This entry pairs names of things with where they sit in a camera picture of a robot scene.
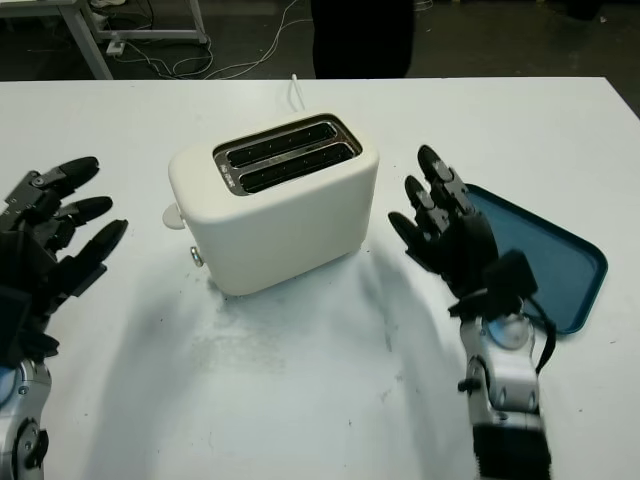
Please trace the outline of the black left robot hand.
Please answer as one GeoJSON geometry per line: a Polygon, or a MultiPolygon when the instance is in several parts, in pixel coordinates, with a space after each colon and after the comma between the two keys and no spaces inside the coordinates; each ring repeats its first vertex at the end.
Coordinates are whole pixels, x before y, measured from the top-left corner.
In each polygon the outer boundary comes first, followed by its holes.
{"type": "Polygon", "coordinates": [[[79,227],[113,206],[109,196],[63,203],[99,170],[99,161],[93,156],[66,162],[45,173],[31,170],[5,199],[6,209],[1,213],[1,281],[26,292],[38,316],[52,314],[105,273],[104,261],[126,232],[126,220],[113,220],[77,255],[57,257],[79,227]]]}

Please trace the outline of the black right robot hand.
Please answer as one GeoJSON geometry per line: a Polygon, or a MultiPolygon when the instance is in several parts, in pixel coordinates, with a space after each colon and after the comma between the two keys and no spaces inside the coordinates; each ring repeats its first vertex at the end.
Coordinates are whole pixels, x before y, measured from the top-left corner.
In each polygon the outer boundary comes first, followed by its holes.
{"type": "Polygon", "coordinates": [[[405,178],[414,218],[391,212],[388,219],[406,254],[462,299],[485,288],[483,271],[498,259],[496,241],[457,172],[428,145],[419,148],[417,160],[429,186],[412,175],[405,178]]]}

